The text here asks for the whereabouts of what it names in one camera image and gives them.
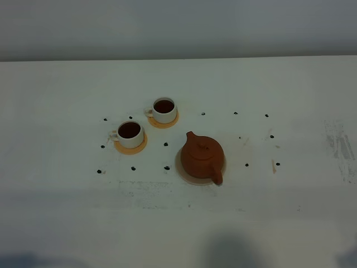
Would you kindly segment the brown clay teapot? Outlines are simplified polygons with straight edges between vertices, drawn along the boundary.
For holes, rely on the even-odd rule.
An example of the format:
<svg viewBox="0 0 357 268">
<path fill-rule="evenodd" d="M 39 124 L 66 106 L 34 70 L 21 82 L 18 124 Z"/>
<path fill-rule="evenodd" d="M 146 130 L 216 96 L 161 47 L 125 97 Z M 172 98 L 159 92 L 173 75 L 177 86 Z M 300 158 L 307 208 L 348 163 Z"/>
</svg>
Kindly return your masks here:
<svg viewBox="0 0 357 268">
<path fill-rule="evenodd" d="M 189 176 L 200 180 L 210 179 L 216 185 L 223 183 L 225 155 L 220 143 L 215 139 L 198 136 L 189 131 L 186 134 L 186 143 L 181 149 L 180 160 Z"/>
</svg>

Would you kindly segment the beige round teapot coaster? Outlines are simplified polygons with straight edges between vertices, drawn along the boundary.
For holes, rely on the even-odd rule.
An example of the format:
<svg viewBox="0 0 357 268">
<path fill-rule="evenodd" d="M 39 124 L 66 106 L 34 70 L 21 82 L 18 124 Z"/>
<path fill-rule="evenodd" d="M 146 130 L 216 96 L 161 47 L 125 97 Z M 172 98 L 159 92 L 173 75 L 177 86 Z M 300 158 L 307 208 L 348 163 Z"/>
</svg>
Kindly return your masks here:
<svg viewBox="0 0 357 268">
<path fill-rule="evenodd" d="M 226 159 L 222 148 L 214 150 L 208 159 L 197 159 L 183 147 L 175 158 L 175 166 L 180 176 L 188 183 L 197 186 L 223 184 Z"/>
</svg>

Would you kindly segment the white teacup far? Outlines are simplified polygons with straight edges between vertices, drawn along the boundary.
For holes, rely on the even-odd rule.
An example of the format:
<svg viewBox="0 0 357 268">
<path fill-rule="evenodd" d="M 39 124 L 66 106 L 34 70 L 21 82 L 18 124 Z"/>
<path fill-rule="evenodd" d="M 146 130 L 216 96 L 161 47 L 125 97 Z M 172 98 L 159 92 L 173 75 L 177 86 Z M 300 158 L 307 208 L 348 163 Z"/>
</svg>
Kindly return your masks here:
<svg viewBox="0 0 357 268">
<path fill-rule="evenodd" d="M 177 106 L 171 98 L 161 97 L 156 99 L 150 107 L 144 109 L 144 115 L 158 123 L 168 124 L 177 117 Z"/>
</svg>

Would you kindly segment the white teacup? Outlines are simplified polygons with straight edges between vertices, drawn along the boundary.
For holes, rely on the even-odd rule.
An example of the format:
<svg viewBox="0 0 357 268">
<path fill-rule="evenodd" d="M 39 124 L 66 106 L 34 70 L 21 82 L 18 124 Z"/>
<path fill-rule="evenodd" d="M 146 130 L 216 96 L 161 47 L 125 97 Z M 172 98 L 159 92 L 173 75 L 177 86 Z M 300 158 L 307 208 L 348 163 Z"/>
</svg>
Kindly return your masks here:
<svg viewBox="0 0 357 268">
<path fill-rule="evenodd" d="M 171 98 L 161 97 L 156 99 L 150 107 L 144 109 L 144 115 L 158 123 L 168 124 L 177 117 L 177 106 Z"/>
<path fill-rule="evenodd" d="M 125 149 L 134 149 L 144 141 L 144 128 L 136 121 L 125 121 L 115 131 L 110 131 L 108 136 Z"/>
</svg>

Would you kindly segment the orange coaster far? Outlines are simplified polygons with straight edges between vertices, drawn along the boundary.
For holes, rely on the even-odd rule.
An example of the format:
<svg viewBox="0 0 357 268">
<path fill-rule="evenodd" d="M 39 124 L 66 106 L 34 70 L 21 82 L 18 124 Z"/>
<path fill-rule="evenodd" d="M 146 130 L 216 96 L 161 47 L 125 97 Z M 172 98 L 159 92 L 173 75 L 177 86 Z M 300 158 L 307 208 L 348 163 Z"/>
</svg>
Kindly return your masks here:
<svg viewBox="0 0 357 268">
<path fill-rule="evenodd" d="M 159 128 L 159 129 L 170 128 L 170 127 L 174 126 L 178 122 L 178 120 L 179 120 L 179 113 L 178 112 L 177 112 L 177 115 L 176 115 L 175 119 L 170 123 L 159 123 L 153 117 L 148 117 L 147 118 L 147 121 L 150 123 L 151 126 L 153 126 L 155 128 Z"/>
</svg>

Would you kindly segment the orange coaster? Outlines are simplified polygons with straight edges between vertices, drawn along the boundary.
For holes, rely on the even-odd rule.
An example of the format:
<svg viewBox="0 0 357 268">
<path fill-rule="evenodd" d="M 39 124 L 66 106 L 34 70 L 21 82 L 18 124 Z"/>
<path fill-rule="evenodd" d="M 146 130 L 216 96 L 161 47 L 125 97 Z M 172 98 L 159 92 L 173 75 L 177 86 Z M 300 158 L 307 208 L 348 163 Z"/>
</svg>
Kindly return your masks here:
<svg viewBox="0 0 357 268">
<path fill-rule="evenodd" d="M 139 146 L 137 146 L 135 148 L 132 148 L 132 149 L 125 148 L 118 141 L 114 141 L 113 144 L 114 144 L 115 149 L 118 152 L 120 152 L 121 154 L 134 155 L 134 154 L 137 154 L 137 153 L 141 152 L 146 147 L 147 141 L 148 141 L 147 135 L 144 133 L 143 142 Z"/>
<path fill-rule="evenodd" d="M 170 127 L 174 126 L 178 122 L 178 120 L 179 120 L 179 113 L 178 112 L 177 112 L 177 115 L 176 115 L 175 119 L 170 123 L 159 123 L 153 117 L 148 117 L 147 118 L 147 121 L 150 123 L 151 126 L 153 126 L 155 128 L 159 128 L 159 129 L 170 128 Z"/>
</svg>

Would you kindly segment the white teacup near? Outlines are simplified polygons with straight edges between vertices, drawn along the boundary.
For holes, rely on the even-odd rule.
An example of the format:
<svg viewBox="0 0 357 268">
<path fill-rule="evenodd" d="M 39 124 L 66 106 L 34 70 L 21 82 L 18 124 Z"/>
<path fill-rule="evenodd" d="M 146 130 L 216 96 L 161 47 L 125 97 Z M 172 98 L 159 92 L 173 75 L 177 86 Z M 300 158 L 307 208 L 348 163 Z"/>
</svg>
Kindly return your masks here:
<svg viewBox="0 0 357 268">
<path fill-rule="evenodd" d="M 144 128 L 136 121 L 125 121 L 115 131 L 110 131 L 108 136 L 125 149 L 134 149 L 144 141 Z"/>
</svg>

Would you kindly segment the orange coaster near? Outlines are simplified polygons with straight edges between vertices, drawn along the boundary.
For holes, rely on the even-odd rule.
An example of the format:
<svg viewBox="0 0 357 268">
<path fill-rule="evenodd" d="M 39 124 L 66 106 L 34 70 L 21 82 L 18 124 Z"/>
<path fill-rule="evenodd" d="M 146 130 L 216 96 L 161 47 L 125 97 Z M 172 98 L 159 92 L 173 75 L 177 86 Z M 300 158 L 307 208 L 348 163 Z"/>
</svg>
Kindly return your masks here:
<svg viewBox="0 0 357 268">
<path fill-rule="evenodd" d="M 147 135 L 144 133 L 143 142 L 139 146 L 137 146 L 135 148 L 132 148 L 132 149 L 125 148 L 118 141 L 114 141 L 113 144 L 114 144 L 115 149 L 118 152 L 120 152 L 121 154 L 134 155 L 134 154 L 137 154 L 137 153 L 141 152 L 146 147 L 147 141 L 148 141 Z"/>
</svg>

